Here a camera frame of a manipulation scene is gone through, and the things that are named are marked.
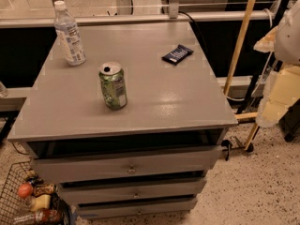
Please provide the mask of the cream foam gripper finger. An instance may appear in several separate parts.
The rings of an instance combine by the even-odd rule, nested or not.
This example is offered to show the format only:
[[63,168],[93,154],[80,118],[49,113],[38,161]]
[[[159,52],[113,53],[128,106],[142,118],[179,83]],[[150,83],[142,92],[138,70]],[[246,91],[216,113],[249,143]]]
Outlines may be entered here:
[[270,128],[300,99],[300,67],[284,64],[280,72],[272,71],[262,94],[256,124]]

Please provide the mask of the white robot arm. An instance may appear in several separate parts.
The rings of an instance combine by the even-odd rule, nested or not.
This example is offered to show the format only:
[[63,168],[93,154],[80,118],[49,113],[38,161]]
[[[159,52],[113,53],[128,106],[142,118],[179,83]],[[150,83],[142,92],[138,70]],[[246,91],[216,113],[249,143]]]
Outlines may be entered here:
[[266,80],[256,117],[260,127],[270,128],[300,99],[300,0],[284,13],[278,26],[256,42],[254,49],[273,52],[282,62],[281,70],[271,71]]

